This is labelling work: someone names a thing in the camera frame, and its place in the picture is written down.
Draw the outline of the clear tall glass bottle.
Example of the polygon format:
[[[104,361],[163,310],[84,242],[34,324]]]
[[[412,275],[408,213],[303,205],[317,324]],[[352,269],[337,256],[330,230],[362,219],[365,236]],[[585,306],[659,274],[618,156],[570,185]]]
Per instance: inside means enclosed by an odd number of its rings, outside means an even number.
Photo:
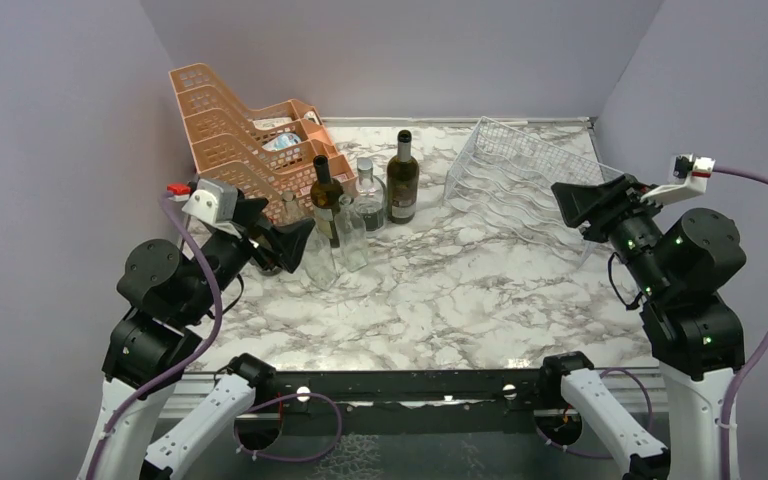
[[[296,194],[285,190],[281,194],[284,207],[284,219],[287,224],[301,220],[312,220],[301,208]],[[319,230],[316,222],[307,238],[302,266],[311,283],[321,289],[330,289],[337,280],[337,270],[329,239]]]

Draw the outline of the clear square glass bottle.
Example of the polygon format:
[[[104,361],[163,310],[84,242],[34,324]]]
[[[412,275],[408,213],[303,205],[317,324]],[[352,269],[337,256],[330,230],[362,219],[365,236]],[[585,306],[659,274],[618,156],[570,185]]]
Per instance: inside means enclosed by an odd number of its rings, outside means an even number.
[[[339,198],[339,212],[335,215],[335,225],[346,269],[355,272],[367,266],[368,244],[365,223],[349,194],[344,193]]]

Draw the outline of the dark labelled wine bottle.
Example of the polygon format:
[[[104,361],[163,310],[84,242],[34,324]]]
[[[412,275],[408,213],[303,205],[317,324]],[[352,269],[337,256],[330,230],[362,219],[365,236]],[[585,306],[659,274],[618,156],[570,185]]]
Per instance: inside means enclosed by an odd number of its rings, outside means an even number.
[[[410,222],[416,213],[419,164],[412,155],[412,133],[401,130],[397,152],[387,164],[387,215],[395,224]]]

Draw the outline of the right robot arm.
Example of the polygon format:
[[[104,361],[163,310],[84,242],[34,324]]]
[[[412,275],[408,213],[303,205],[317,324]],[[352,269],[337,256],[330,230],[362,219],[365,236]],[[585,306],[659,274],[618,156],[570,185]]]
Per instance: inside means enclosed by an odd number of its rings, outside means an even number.
[[[607,447],[626,479],[732,479],[722,446],[726,390],[745,362],[743,328],[719,289],[745,264],[732,220],[705,208],[667,231],[654,218],[669,203],[703,194],[708,175],[652,187],[624,175],[600,185],[555,183],[564,223],[609,243],[641,292],[641,319],[659,363],[670,440],[653,438],[607,390],[580,352],[548,357],[537,380],[547,405],[572,406]]]

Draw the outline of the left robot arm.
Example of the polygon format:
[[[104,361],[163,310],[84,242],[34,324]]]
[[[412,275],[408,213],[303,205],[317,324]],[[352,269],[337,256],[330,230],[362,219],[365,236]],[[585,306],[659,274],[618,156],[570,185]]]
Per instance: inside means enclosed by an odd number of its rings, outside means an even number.
[[[198,243],[182,223],[195,201],[195,194],[162,195],[161,208],[182,243],[150,239],[125,262],[117,291],[129,308],[103,361],[101,407],[82,479],[180,479],[237,415],[273,401],[273,368],[241,354],[205,400],[166,435],[155,433],[185,369],[213,344],[194,326],[211,318],[221,327],[223,291],[246,265],[295,271],[314,230],[310,219],[276,226],[265,216],[265,199],[233,191],[217,201],[221,220]]]

